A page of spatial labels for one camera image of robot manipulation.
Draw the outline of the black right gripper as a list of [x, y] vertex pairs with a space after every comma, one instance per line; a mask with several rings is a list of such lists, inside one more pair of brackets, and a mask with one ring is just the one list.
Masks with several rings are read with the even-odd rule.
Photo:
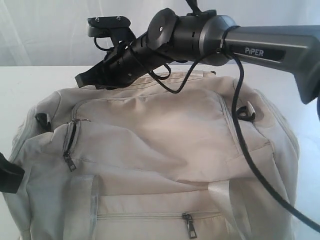
[[120, 43], [102, 61], [75, 77], [77, 86], [95, 86], [97, 89], [122, 89], [138, 78], [151, 74], [160, 80], [169, 75], [158, 76], [154, 70], [164, 66], [168, 71], [169, 60], [147, 46], [147, 36], [141, 35], [130, 45]]

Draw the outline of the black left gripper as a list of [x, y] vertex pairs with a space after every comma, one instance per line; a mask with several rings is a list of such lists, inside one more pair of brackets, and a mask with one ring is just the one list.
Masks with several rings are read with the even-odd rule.
[[25, 171], [18, 165], [9, 162], [0, 154], [0, 192], [16, 194], [23, 180]]

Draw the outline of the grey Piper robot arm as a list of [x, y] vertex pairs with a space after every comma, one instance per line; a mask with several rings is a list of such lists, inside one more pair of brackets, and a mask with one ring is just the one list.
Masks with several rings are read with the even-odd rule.
[[0, 190], [52, 189], [72, 177], [102, 173], [109, 193], [165, 194], [227, 178], [225, 152], [245, 145], [244, 107], [220, 106], [210, 81], [160, 76], [158, 67], [229, 60], [292, 73], [308, 104], [320, 94], [320, 28], [238, 26], [215, 10], [177, 16], [165, 8], [136, 37], [123, 16], [88, 19], [88, 36], [110, 38], [106, 56], [35, 108], [10, 160], [0, 159]]

